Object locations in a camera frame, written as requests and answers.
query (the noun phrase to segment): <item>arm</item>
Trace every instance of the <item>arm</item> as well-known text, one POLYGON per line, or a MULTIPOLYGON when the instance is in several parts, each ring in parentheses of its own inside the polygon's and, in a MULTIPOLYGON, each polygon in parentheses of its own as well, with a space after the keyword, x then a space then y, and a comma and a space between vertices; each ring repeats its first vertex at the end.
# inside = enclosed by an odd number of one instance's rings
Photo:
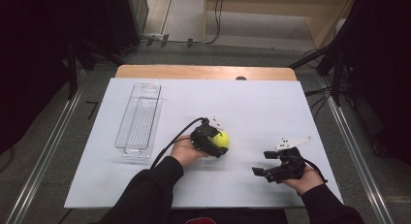
POLYGON ((100 223, 163 223, 172 203, 173 188, 184 175, 183 167, 207 155, 196 150, 187 137, 174 144, 172 153, 153 170, 133 177, 123 194, 100 223))
POLYGON ((339 202, 312 168, 305 167, 301 179, 283 182, 300 194, 311 223, 364 223, 358 211, 339 202))

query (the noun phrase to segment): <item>tennis ball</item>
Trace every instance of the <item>tennis ball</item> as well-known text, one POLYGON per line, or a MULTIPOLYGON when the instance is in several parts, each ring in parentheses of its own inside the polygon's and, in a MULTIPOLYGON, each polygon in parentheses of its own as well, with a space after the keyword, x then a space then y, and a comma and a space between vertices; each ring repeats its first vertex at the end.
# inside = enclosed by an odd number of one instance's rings
POLYGON ((216 136, 211 138, 211 142, 219 147, 229 147, 230 139, 226 132, 220 131, 216 136))

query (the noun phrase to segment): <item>hand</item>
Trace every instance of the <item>hand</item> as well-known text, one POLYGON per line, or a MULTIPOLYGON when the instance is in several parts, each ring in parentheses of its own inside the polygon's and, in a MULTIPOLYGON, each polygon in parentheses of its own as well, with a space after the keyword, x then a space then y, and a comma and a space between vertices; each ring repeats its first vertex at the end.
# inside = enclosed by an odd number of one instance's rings
POLYGON ((190 136, 180 136, 176 141, 170 154, 175 158, 182 167, 192 164, 199 158, 208 157, 209 155, 201 150, 196 149, 191 143, 190 136))
POLYGON ((300 179, 286 179, 282 181, 288 186, 297 190, 297 193, 302 196, 306 191, 314 188, 318 185, 324 184, 324 181, 321 179, 320 175, 309 166, 305 166, 304 174, 300 179))

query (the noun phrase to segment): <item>transparent tray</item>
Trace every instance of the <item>transparent tray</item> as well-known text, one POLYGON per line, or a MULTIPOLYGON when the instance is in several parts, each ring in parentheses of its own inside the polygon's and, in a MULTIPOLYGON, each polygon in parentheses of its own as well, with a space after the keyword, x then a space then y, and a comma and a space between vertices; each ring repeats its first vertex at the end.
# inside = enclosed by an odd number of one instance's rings
POLYGON ((134 85, 115 140, 115 147, 124 157, 142 159, 151 156, 162 101, 161 85, 134 85))

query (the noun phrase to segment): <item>floor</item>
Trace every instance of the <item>floor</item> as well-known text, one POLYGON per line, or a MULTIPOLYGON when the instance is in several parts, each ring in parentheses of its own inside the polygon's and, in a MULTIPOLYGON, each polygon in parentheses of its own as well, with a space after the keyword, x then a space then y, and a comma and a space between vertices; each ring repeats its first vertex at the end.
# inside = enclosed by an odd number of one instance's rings
MULTIPOLYGON (((174 41, 201 41, 205 36, 204 14, 203 10, 198 8, 202 2, 203 0, 148 0, 148 3, 153 5, 150 10, 158 7, 157 11, 152 13, 159 16, 148 18, 150 23, 147 24, 144 34, 157 36, 159 39, 169 34, 169 40, 174 41)), ((209 40, 214 37, 214 13, 208 13, 207 17, 209 26, 206 38, 209 40)), ((185 45, 168 44, 167 47, 161 48, 154 44, 133 51, 123 59, 136 64, 272 66, 274 63, 280 67, 302 58, 305 52, 314 48, 300 17, 223 14, 221 19, 220 38, 212 46, 187 49, 185 45)), ((319 78, 315 70, 310 68, 315 67, 317 62, 312 61, 309 64, 296 70, 298 80, 305 90, 321 88, 324 82, 332 78, 319 78)), ((18 204, 25 208, 22 210, 24 214, 11 223, 57 223, 67 214, 62 205, 94 123, 96 113, 93 112, 93 102, 102 100, 104 87, 107 87, 109 79, 114 77, 115 71, 116 67, 112 63, 102 61, 92 73, 79 72, 83 87, 80 88, 82 93, 76 102, 66 101, 68 87, 64 87, 39 115, 24 138, 13 147, 13 160, 6 170, 0 173, 0 207, 4 207, 0 211, 0 222, 4 223, 13 214, 16 215, 13 207, 18 204), (71 118, 60 124, 64 132, 56 133, 56 123, 61 123, 59 118, 63 112, 71 112, 71 118), (56 137, 57 142, 51 143, 50 136, 56 137), (45 154, 53 156, 46 162, 38 160, 45 154), (38 162, 42 162, 43 165, 40 166, 46 167, 47 171, 37 174, 41 178, 40 182, 32 183, 32 186, 27 188, 34 194, 33 197, 24 201, 18 200, 21 191, 26 188, 24 186, 32 179, 30 175, 33 175, 33 170, 40 167, 38 162)), ((321 96, 309 97, 307 102, 313 104, 319 98, 321 96)), ((352 140, 347 140, 342 134, 336 119, 338 114, 335 114, 332 102, 328 102, 319 111, 316 123, 335 178, 340 183, 344 203, 357 208, 366 223, 407 223, 411 219, 411 167, 394 157, 381 158, 375 155, 355 109, 344 99, 341 101, 339 110, 343 111, 352 140), (353 142, 359 148, 365 168, 358 168, 355 163, 355 158, 359 155, 351 154, 349 148, 353 142), (377 189, 377 194, 373 194, 375 190, 367 190, 369 184, 362 178, 364 169, 369 169, 372 181, 375 182, 375 186, 371 187, 377 189), (383 204, 380 205, 386 206, 389 212, 389 217, 385 220, 379 217, 378 208, 381 206, 374 207, 371 201, 372 196, 378 194, 383 198, 383 204)), ((6 164, 10 156, 10 151, 0 155, 0 165, 6 164)), ((94 222, 106 211, 74 209, 63 223, 94 222)), ((303 208, 289 208, 286 213, 290 223, 308 223, 303 208)))

